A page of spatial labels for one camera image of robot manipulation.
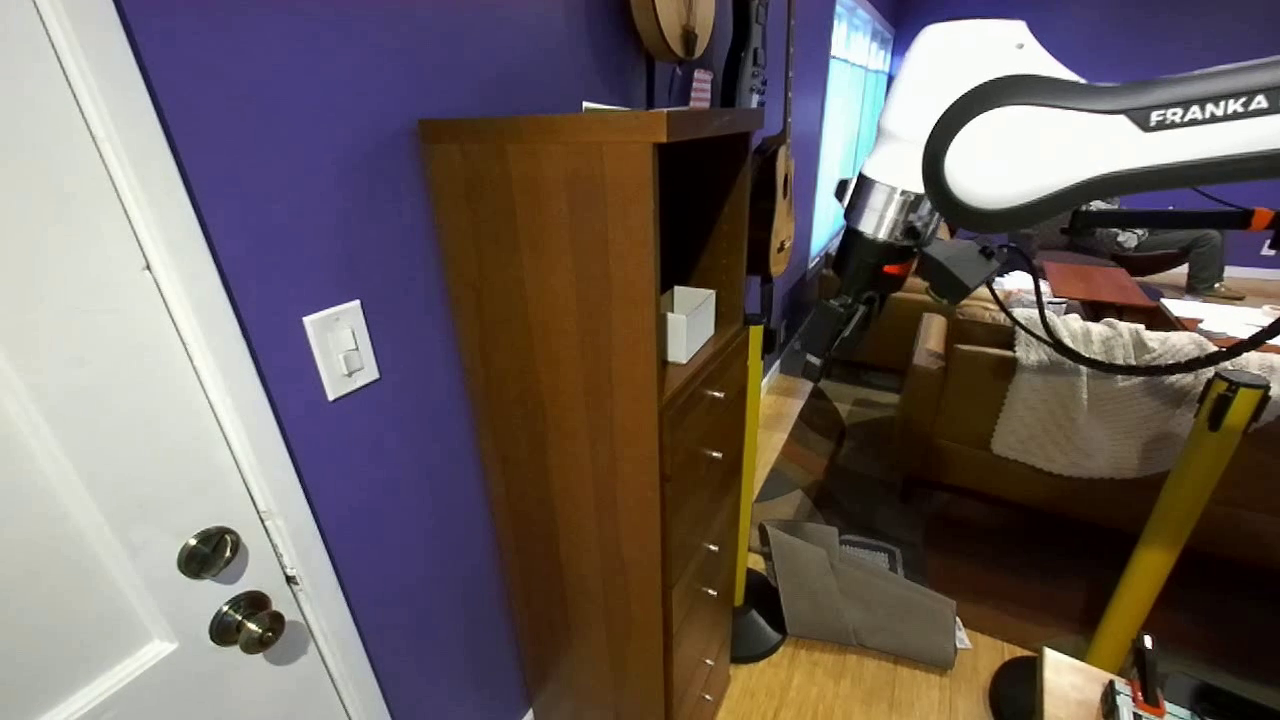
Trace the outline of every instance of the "white door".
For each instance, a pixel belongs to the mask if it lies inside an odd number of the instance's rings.
[[[241,550],[186,576],[201,528]],[[25,0],[0,3],[0,586],[4,720],[350,715]]]

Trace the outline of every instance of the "deadbolt lock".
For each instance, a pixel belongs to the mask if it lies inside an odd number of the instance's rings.
[[[224,571],[241,554],[241,530],[231,528],[205,528],[177,550],[177,571],[193,578],[209,578]]]

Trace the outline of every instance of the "switch plate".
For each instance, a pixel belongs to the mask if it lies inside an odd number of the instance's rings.
[[[305,316],[305,329],[324,399],[342,399],[380,376],[359,301],[314,310]]]

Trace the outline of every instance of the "tall wooden shelf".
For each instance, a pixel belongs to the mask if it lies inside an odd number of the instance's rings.
[[[755,111],[425,119],[452,323],[537,715],[728,683]],[[716,289],[664,362],[659,295]]]

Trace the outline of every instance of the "blue wall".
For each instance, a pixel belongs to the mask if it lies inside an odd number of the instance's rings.
[[[830,10],[796,3],[796,34],[821,39],[796,44],[796,77],[813,84],[796,84],[803,165]],[[397,720],[515,720],[527,693],[411,124],[567,111],[583,97],[643,102],[627,3],[121,0],[121,10]],[[782,52],[773,70],[776,126]],[[380,384],[324,405],[300,316],[354,295]]]
[[[1039,44],[1086,80],[1158,80],[1214,64],[1280,54],[1275,0],[898,0],[887,7],[898,46],[931,24],[959,15],[1026,15]],[[1280,204],[1280,182],[1217,182],[1217,197],[1239,204]],[[1138,197],[1149,208],[1214,208],[1191,191]],[[1260,255],[1264,234],[1234,232],[1228,265],[1280,268]]]

